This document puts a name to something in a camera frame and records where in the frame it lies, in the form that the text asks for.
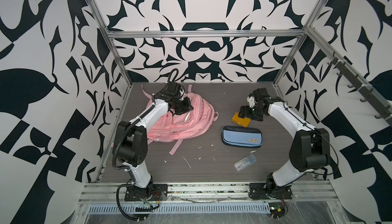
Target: white arm segment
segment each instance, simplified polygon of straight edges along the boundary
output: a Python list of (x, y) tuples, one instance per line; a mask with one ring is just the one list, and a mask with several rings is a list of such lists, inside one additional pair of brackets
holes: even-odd
[[(309, 131), (315, 127), (311, 124), (307, 124), (307, 127), (303, 126), (302, 123), (306, 123), (305, 120), (301, 119), (296, 115), (290, 108), (288, 109), (294, 114), (301, 122), (298, 121), (292, 114), (285, 110), (283, 102), (274, 102), (268, 107), (268, 114), (274, 117), (283, 127), (290, 133), (291, 137), (294, 138), (295, 134), (299, 130)], [(312, 172), (313, 169), (308, 169), (304, 172), (299, 172), (292, 164), (290, 159), (277, 171), (272, 173), (274, 182), (277, 186), (286, 186), (291, 182), (300, 178), (306, 172)]]
[[(153, 104), (147, 107), (142, 113), (140, 113), (140, 115), (145, 113)], [(143, 126), (144, 128), (147, 129), (148, 132), (151, 129), (151, 127), (158, 121), (158, 119), (161, 116), (165, 115), (168, 110), (169, 110), (169, 104), (167, 102), (161, 99), (156, 99), (155, 107), (139, 123), (137, 123), (136, 126)], [(132, 123), (133, 121), (138, 119), (140, 115), (132, 119), (130, 122)], [(145, 161), (143, 161), (141, 164), (139, 164), (136, 167), (133, 167), (132, 164), (126, 162), (124, 162), (123, 165), (128, 165), (130, 167), (132, 175), (135, 178), (135, 186), (140, 188), (147, 187), (148, 183), (150, 182), (151, 175), (147, 170)]]

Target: gray wood grain surface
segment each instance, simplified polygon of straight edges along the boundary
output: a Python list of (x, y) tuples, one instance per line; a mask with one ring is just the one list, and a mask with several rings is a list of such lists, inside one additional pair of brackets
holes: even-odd
[[(142, 83), (134, 83), (122, 120), (129, 121), (139, 115), (146, 107), (148, 99), (141, 91)], [(149, 93), (158, 92), (164, 84), (143, 83)], [(288, 160), (292, 137), (283, 126), (271, 116), (264, 116), (263, 122), (251, 121), (248, 127), (260, 129), (263, 145), (260, 148), (238, 148), (224, 145), (221, 140), (222, 128), (236, 125), (231, 121), (242, 105), (247, 105), (247, 96), (257, 88), (267, 88), (271, 96), (276, 92), (271, 83), (218, 83), (193, 84), (192, 92), (200, 94), (219, 112), (219, 118), (209, 130), (195, 138), (182, 142), (177, 152), (169, 151), (175, 142), (152, 142), (145, 159), (147, 168), (155, 182), (194, 182), (194, 181), (249, 181), (265, 180), (267, 175), (279, 169)], [(257, 161), (241, 171), (234, 163), (253, 152)], [(115, 171), (111, 167), (112, 155), (103, 173), (101, 182), (126, 182), (129, 175)], [(308, 174), (302, 180), (312, 179)]]

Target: black and white patterned wall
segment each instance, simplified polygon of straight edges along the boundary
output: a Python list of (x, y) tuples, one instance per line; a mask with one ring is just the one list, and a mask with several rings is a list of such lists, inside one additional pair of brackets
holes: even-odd
[[(392, 0), (329, 0), (316, 30), (372, 84), (392, 100)], [(351, 221), (392, 221), (392, 128), (309, 38), (279, 87), (298, 114), (326, 128), (337, 151), (328, 178)]]
[(85, 0), (0, 0), (2, 223), (67, 223), (127, 85)]
[[(109, 30), (301, 29), (317, 0), (96, 0)], [(272, 81), (295, 37), (117, 39), (132, 81)]]

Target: pink backpack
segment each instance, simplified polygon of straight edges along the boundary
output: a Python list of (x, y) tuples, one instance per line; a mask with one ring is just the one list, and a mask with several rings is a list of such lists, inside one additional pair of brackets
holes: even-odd
[[(141, 89), (145, 96), (150, 99), (147, 104), (148, 107), (152, 103), (151, 95), (144, 91), (143, 86)], [(218, 119), (219, 113), (214, 112), (213, 106), (199, 94), (191, 93), (191, 89), (192, 85), (190, 84), (188, 93), (184, 94), (184, 97), (189, 97), (193, 110), (174, 116), (168, 112), (160, 117), (147, 134), (148, 144), (153, 141), (172, 142), (177, 140), (169, 152), (173, 155), (183, 139), (193, 138), (205, 133), (213, 121)]]

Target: transparent plastic box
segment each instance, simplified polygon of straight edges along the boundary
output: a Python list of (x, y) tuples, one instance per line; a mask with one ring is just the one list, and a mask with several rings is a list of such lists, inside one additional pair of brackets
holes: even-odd
[(234, 163), (234, 167), (237, 169), (237, 171), (240, 171), (244, 169), (245, 167), (254, 164), (256, 162), (256, 157), (253, 154), (250, 154), (246, 156), (245, 158), (237, 161)]

